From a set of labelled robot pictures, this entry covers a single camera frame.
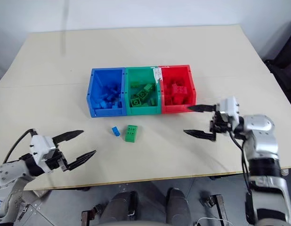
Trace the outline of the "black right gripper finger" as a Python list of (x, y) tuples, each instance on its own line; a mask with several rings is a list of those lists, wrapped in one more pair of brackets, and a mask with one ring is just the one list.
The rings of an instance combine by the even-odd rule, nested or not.
[(192, 105), (189, 106), (188, 109), (193, 111), (193, 112), (215, 112), (217, 106), (216, 105)]
[(216, 141), (216, 133), (206, 133), (202, 130), (195, 130), (195, 129), (184, 129), (183, 130), (186, 134), (193, 136), (199, 139), (206, 139), (209, 141)]

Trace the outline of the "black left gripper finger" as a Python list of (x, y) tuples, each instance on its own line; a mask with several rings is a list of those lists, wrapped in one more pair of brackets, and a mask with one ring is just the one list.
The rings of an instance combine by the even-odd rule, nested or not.
[(58, 147), (58, 144), (64, 141), (69, 141), (80, 134), (82, 134), (84, 131), (83, 130), (73, 130), (73, 131), (68, 131), (63, 134), (57, 135), (53, 137), (53, 143), (55, 144), (56, 147)]
[(81, 165), (83, 165), (84, 163), (86, 163), (97, 151), (91, 151), (88, 153), (85, 153), (81, 156), (79, 156), (78, 158), (76, 158), (76, 160), (70, 164), (67, 164), (66, 168), (67, 170), (73, 170)]

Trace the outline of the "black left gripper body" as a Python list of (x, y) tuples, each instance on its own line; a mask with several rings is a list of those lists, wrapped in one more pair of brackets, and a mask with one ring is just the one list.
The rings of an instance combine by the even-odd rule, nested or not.
[(62, 170), (66, 169), (66, 159), (63, 155), (63, 153), (56, 148), (55, 150), (46, 150), (43, 151), (41, 154), (41, 169), (42, 173), (51, 173), (54, 169), (57, 169), (59, 167), (62, 168)]

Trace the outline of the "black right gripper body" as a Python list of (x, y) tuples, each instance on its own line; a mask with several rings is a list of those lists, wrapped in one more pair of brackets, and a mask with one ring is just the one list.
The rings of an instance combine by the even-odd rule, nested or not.
[(232, 131), (232, 125), (230, 122), (223, 120), (221, 113), (219, 111), (215, 111), (210, 121), (210, 132), (213, 135), (222, 134)]

